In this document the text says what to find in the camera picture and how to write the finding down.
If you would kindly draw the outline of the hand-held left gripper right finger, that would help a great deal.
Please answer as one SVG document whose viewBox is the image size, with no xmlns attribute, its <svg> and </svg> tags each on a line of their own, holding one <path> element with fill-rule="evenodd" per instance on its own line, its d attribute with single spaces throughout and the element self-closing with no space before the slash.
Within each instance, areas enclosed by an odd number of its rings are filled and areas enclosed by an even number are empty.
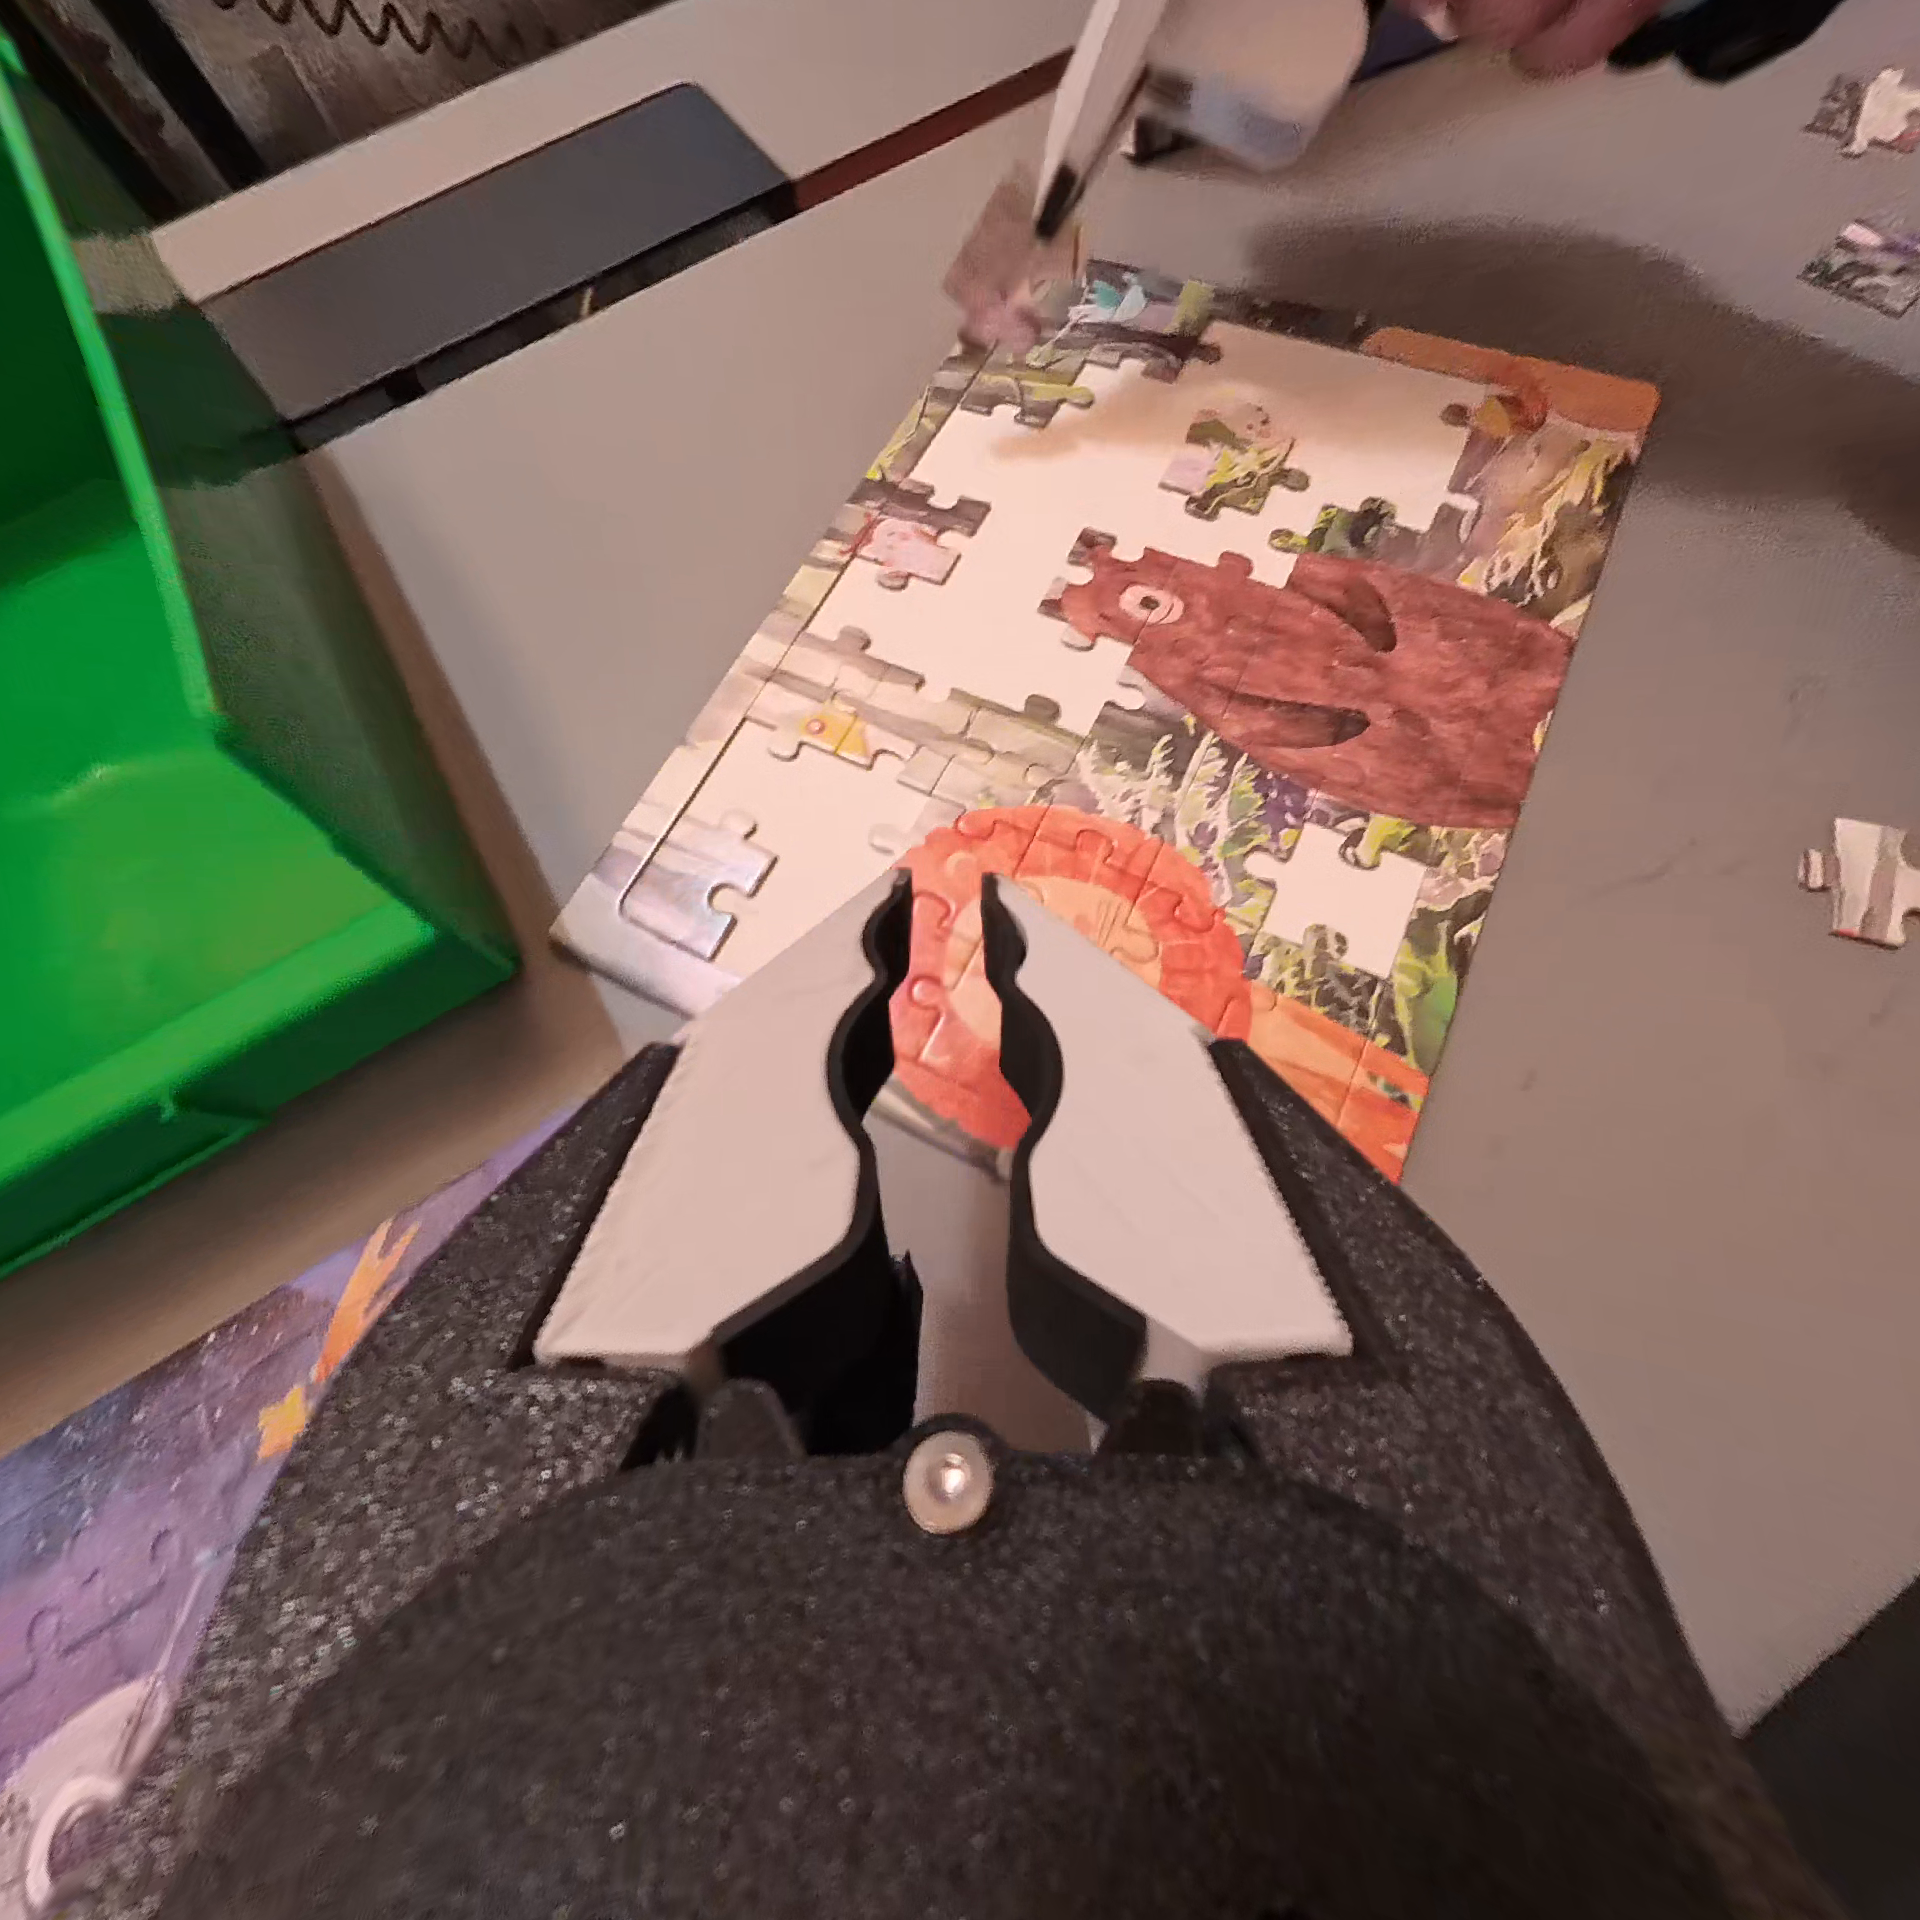
<svg viewBox="0 0 1920 1920">
<path fill-rule="evenodd" d="M 1263 1140 L 1265 1069 L 1009 879 L 981 888 L 1000 1069 L 1026 1108 L 1010 1169 L 1006 1300 L 1016 1344 L 1095 1442 L 1219 1376 L 1320 1376 L 1354 1329 Z"/>
</svg>

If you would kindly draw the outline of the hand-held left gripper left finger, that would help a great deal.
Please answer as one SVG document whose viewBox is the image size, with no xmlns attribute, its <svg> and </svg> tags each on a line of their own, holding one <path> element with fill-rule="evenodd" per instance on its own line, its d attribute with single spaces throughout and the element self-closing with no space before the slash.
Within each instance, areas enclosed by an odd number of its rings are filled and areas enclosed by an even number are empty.
<svg viewBox="0 0 1920 1920">
<path fill-rule="evenodd" d="M 897 1066 L 914 882 L 888 872 L 694 1017 L 535 1332 L 539 1364 L 717 1376 L 793 1303 L 776 1379 L 818 1388 L 893 1287 L 867 1129 Z"/>
</svg>

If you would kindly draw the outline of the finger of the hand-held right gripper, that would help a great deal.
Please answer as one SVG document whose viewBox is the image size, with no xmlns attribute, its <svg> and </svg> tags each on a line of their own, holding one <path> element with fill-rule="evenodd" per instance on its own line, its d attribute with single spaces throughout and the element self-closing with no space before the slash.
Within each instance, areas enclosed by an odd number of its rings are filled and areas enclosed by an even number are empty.
<svg viewBox="0 0 1920 1920">
<path fill-rule="evenodd" d="M 1054 93 L 1032 224 L 1056 241 L 1131 123 L 1168 2 L 1093 2 Z"/>
</svg>

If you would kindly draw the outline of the grey striped puzzle piece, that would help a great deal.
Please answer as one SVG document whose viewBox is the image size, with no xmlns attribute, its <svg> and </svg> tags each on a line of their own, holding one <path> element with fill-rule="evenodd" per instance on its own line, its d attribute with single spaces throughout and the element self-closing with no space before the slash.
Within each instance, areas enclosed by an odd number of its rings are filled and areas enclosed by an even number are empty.
<svg viewBox="0 0 1920 1920">
<path fill-rule="evenodd" d="M 945 276 L 963 347 L 1024 354 L 1069 322 L 1083 265 L 1082 227 L 1071 219 L 1054 239 L 1038 239 L 1033 202 L 1032 175 L 1002 179 Z"/>
</svg>

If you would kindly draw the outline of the assembled orange lion pieces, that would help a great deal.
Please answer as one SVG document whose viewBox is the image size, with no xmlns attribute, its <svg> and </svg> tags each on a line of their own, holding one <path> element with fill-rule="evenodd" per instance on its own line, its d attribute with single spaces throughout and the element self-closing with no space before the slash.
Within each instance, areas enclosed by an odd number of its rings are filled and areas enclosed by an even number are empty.
<svg viewBox="0 0 1920 1920">
<path fill-rule="evenodd" d="M 1401 1179 L 1442 1034 L 1407 1041 L 1392 975 L 1354 967 L 1336 928 L 1273 928 L 1288 863 L 1246 859 L 1240 909 L 1199 858 L 1080 807 L 965 812 L 897 852 L 914 882 L 909 979 L 893 1001 L 897 1101 L 963 1151 L 1026 1124 L 1002 1074 L 981 884 L 1010 880 L 1165 994 L 1211 1041 L 1246 1043 L 1387 1179 Z"/>
</svg>

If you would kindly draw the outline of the pink green puzzle piece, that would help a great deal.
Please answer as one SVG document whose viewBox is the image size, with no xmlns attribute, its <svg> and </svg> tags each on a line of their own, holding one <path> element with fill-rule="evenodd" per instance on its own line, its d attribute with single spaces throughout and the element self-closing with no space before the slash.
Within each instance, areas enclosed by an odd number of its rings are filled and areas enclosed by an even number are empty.
<svg viewBox="0 0 1920 1920">
<path fill-rule="evenodd" d="M 1273 492 L 1310 487 L 1310 473 L 1293 461 L 1295 443 L 1293 431 L 1263 400 L 1217 400 L 1189 420 L 1160 487 L 1203 521 L 1227 511 L 1261 515 Z"/>
</svg>

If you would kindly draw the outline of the jigsaw puzzle frame board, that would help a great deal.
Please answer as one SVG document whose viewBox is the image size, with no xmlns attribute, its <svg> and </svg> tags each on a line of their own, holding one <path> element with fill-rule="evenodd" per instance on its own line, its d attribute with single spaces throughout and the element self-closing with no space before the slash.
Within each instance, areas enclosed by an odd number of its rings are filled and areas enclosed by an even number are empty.
<svg viewBox="0 0 1920 1920">
<path fill-rule="evenodd" d="M 1083 267 L 1075 292 L 1051 341 L 946 356 L 553 938 L 694 1017 L 933 828 L 1062 805 L 1199 858 L 1231 909 L 1253 852 L 1285 859 L 1271 927 L 1336 928 L 1354 967 L 1392 975 L 1407 1041 L 1446 1035 L 1434 1079 L 1520 815 L 1410 823 L 1269 773 L 1144 679 L 1135 647 L 1069 647 L 1041 600 L 1088 525 L 1125 560 L 1241 554 L 1282 585 L 1323 508 L 1384 497 L 1424 529 L 1418 568 L 1398 570 L 1507 601 L 1575 650 L 1661 393 L 1112 261 Z M 1493 441 L 1442 420 L 1451 400 L 1514 378 L 1552 397 L 1536 434 Z M 1207 521 L 1162 473 L 1189 420 L 1225 397 L 1285 420 L 1310 487 Z M 874 515 L 939 530 L 960 554 L 952 579 L 881 591 L 849 555 Z"/>
</svg>

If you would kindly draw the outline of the brown green puzzle piece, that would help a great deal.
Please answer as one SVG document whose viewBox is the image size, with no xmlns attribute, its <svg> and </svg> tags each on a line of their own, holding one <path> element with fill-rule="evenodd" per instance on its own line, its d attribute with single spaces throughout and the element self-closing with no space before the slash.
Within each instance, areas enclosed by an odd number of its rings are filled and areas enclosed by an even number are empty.
<svg viewBox="0 0 1920 1920">
<path fill-rule="evenodd" d="M 1414 570 L 1424 548 L 1424 529 L 1407 525 L 1392 501 L 1368 497 L 1359 508 L 1323 508 L 1301 541 L 1306 555 L 1379 560 Z"/>
</svg>

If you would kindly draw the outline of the pink spotted puzzle piece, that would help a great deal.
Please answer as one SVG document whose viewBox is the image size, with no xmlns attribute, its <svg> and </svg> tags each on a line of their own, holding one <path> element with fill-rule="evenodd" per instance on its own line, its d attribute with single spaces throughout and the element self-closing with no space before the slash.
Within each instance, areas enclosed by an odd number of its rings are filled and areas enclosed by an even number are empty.
<svg viewBox="0 0 1920 1920">
<path fill-rule="evenodd" d="M 875 568 L 875 585 L 885 593 L 904 593 L 913 583 L 945 585 L 960 563 L 939 530 L 894 515 L 867 516 L 849 555 Z"/>
</svg>

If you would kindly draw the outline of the jigsaw pieces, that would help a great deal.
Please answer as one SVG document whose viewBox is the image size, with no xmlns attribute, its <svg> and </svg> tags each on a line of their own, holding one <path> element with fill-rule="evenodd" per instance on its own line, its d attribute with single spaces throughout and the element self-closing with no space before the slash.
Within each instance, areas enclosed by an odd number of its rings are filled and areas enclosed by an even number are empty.
<svg viewBox="0 0 1920 1920">
<path fill-rule="evenodd" d="M 1902 66 L 1870 77 L 1839 76 L 1807 133 L 1835 145 L 1848 161 L 1870 153 L 1919 153 L 1919 85 Z M 1805 269 L 1802 282 L 1887 320 L 1902 320 L 1919 300 L 1917 228 L 1854 219 Z M 1802 855 L 1800 882 L 1832 900 L 1832 932 L 1901 949 L 1919 913 L 1917 852 L 1898 826 L 1835 818 L 1830 841 Z"/>
</svg>

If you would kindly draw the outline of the person's right hand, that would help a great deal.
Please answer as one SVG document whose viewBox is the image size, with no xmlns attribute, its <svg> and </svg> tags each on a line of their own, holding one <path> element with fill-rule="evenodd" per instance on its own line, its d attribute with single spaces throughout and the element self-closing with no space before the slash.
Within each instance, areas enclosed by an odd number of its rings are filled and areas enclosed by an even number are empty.
<svg viewBox="0 0 1920 1920">
<path fill-rule="evenodd" d="M 1664 2 L 1518 2 L 1486 17 L 1483 36 L 1536 81 L 1566 81 L 1619 53 Z"/>
</svg>

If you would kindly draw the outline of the black flat panel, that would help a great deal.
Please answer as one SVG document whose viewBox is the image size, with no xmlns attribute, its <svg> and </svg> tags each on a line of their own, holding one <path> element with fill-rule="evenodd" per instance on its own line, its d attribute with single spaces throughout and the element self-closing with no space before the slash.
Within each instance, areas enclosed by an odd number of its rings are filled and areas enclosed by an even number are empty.
<svg viewBox="0 0 1920 1920">
<path fill-rule="evenodd" d="M 479 371 L 798 211 L 729 112 L 679 82 L 349 239 L 206 312 L 288 425 L 362 417 Z"/>
</svg>

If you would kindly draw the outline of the space themed puzzle board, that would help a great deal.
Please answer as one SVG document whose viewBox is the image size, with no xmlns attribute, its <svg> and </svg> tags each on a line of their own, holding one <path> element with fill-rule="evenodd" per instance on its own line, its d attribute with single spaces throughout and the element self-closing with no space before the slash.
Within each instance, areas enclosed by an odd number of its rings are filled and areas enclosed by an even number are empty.
<svg viewBox="0 0 1920 1920">
<path fill-rule="evenodd" d="M 5 1917 L 46 1915 L 98 1848 L 345 1357 L 565 1119 L 5 1456 Z"/>
</svg>

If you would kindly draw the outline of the green plastic bin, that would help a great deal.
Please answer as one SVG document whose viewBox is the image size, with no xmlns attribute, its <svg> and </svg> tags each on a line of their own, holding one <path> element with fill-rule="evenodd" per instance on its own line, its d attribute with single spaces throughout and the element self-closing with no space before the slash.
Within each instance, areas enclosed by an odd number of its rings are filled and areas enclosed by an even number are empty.
<svg viewBox="0 0 1920 1920">
<path fill-rule="evenodd" d="M 312 473 L 5 39 L 3 1269 L 510 981 Z"/>
</svg>

